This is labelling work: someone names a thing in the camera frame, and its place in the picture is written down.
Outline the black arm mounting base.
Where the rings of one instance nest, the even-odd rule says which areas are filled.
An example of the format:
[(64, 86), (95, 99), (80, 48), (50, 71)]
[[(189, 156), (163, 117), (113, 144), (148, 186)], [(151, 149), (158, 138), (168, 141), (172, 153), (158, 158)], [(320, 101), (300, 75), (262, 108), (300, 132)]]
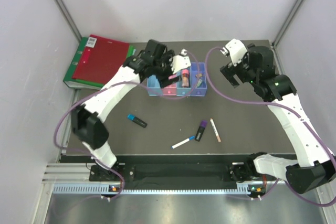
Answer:
[(125, 189), (234, 189), (229, 165), (246, 154), (119, 155), (113, 169)]

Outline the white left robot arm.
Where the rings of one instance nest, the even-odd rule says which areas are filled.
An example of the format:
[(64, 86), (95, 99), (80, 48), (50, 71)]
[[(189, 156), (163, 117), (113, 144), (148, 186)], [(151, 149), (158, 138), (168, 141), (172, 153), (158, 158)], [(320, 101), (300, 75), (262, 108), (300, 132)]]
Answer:
[(114, 180), (119, 174), (116, 156), (108, 143), (109, 132), (104, 122), (112, 109), (136, 84), (150, 76), (156, 76), (161, 87), (171, 84), (169, 77), (179, 69), (177, 65), (186, 56), (182, 50), (176, 54), (165, 44), (150, 39), (137, 55), (129, 56), (117, 73), (101, 89), (100, 93), (76, 106), (71, 113), (74, 135), (82, 142), (100, 164), (101, 174)]

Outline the light green highlighter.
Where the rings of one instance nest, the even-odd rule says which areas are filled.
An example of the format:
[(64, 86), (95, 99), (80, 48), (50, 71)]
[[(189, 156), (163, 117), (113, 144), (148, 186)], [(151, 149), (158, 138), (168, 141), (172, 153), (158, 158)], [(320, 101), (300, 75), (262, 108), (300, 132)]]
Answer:
[(199, 88), (202, 85), (202, 83), (203, 83), (203, 80), (202, 79), (198, 79), (196, 87)]

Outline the light blue drawer box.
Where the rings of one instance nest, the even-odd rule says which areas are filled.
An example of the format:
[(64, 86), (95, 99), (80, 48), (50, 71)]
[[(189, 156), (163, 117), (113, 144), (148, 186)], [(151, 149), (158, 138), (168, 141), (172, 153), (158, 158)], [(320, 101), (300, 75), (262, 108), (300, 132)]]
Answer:
[(176, 92), (176, 94), (177, 94), (177, 96), (184, 96), (184, 95), (186, 95), (191, 90), (191, 80), (190, 80), (190, 87), (189, 88), (182, 88), (181, 87), (181, 84), (182, 84), (182, 82), (181, 82), (181, 80), (182, 80), (182, 70), (179, 72), (178, 75), (181, 78), (180, 78), (179, 82), (177, 83), (177, 92)]

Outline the purple-capped black highlighter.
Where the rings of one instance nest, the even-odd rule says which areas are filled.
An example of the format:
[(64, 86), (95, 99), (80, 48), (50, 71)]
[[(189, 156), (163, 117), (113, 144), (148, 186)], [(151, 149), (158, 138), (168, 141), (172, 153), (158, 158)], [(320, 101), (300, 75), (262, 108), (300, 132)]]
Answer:
[(198, 127), (198, 130), (197, 130), (197, 132), (195, 134), (195, 140), (196, 141), (199, 142), (201, 140), (202, 135), (204, 133), (204, 130), (205, 130), (206, 126), (207, 126), (207, 121), (206, 120), (202, 120), (201, 123), (200, 123), (200, 125), (199, 125), (199, 127)]

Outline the blue end drawer box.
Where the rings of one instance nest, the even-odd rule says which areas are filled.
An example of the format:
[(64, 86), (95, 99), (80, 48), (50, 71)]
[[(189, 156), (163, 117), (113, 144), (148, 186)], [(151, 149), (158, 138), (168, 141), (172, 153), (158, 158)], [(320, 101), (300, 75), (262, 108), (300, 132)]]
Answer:
[(147, 91), (149, 96), (161, 96), (163, 95), (160, 84), (155, 75), (148, 77), (147, 79)]

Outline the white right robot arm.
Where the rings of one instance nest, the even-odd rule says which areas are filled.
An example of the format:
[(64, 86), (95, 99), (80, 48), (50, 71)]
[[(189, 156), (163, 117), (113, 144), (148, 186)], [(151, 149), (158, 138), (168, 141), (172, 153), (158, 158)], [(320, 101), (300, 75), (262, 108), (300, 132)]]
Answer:
[(317, 133), (305, 114), (290, 78), (276, 72), (270, 48), (232, 39), (222, 49), (230, 62), (220, 72), (233, 87), (248, 82), (275, 115), (286, 133), (296, 159), (275, 157), (265, 152), (249, 155), (244, 175), (252, 180), (263, 174), (286, 181), (298, 194), (304, 194), (335, 179), (334, 155), (328, 155), (318, 142)]

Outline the pink plastic drawer box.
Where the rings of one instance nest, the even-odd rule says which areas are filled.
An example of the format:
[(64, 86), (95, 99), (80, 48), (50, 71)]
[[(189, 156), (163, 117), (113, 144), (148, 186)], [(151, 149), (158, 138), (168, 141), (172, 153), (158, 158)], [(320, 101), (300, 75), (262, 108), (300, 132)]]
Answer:
[(164, 96), (176, 96), (177, 92), (177, 85), (176, 83), (173, 83), (169, 86), (166, 86), (165, 88), (162, 89), (162, 93)]

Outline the blue-capped black highlighter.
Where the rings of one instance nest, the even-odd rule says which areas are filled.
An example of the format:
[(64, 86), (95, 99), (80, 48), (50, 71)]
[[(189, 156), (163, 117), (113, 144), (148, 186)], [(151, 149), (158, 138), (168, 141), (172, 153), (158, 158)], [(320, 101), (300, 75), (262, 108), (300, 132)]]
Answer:
[(141, 126), (141, 127), (143, 127), (143, 128), (146, 128), (147, 127), (147, 123), (145, 123), (143, 120), (141, 120), (141, 119), (139, 119), (138, 117), (136, 117), (135, 115), (133, 115), (133, 114), (129, 114), (128, 116), (127, 116), (127, 118), (129, 119), (129, 120), (131, 120), (132, 122), (134, 122), (135, 124), (137, 124), (137, 125), (139, 125), (139, 126)]

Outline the purple plastic drawer box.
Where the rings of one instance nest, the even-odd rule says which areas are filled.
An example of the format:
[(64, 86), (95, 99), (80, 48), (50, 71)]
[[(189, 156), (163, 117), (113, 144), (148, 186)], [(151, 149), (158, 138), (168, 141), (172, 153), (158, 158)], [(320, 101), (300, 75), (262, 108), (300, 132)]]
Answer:
[(191, 92), (192, 97), (204, 97), (207, 92), (207, 82), (205, 73), (205, 63), (191, 63), (191, 88), (195, 86)]

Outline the pink-capped marker tube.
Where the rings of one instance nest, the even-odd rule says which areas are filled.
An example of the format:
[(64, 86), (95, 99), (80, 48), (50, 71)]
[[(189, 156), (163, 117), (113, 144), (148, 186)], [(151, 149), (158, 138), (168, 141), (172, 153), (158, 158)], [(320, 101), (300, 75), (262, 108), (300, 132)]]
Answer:
[(182, 80), (181, 80), (182, 88), (189, 88), (190, 87), (190, 72), (188, 69), (183, 69), (182, 70)]

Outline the white blue-capped marker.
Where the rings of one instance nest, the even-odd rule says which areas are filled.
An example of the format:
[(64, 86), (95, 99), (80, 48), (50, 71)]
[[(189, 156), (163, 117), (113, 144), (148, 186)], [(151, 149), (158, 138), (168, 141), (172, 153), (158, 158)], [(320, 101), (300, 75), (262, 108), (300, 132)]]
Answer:
[(192, 141), (192, 140), (194, 140), (195, 139), (195, 136), (191, 136), (191, 137), (189, 137), (189, 138), (187, 138), (187, 139), (185, 139), (185, 140), (183, 140), (183, 141), (180, 141), (179, 143), (176, 143), (176, 144), (174, 144), (174, 145), (172, 145), (172, 149), (175, 149), (175, 148), (177, 148), (177, 147), (179, 147), (179, 146), (181, 146), (181, 145), (184, 145), (184, 144), (186, 144), (186, 143), (188, 143), (189, 141)]

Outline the red ring binder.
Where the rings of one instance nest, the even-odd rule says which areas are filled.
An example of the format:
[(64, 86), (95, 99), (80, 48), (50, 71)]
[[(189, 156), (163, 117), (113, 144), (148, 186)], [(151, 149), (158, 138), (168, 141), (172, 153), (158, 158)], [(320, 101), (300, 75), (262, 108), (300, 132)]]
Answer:
[(124, 63), (130, 48), (127, 42), (91, 34), (74, 71), (74, 79), (106, 84)]

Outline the white pink marker pen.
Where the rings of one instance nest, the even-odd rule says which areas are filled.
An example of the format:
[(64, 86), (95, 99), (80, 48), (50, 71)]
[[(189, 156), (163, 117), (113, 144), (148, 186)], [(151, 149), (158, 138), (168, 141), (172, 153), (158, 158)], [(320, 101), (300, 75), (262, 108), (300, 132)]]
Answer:
[(217, 127), (215, 125), (215, 122), (214, 122), (214, 120), (212, 118), (210, 118), (210, 123), (212, 125), (213, 131), (214, 131), (215, 136), (217, 138), (217, 141), (220, 143), (221, 142), (221, 138), (220, 138), (220, 135), (218, 133)]

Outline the green ring binder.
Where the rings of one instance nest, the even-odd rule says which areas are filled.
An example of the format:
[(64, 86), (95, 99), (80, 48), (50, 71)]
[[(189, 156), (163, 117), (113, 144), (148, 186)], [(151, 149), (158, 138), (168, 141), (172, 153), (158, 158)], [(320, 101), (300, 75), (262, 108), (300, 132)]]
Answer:
[(63, 82), (74, 89), (101, 89), (118, 72), (135, 48), (97, 35), (83, 37)]

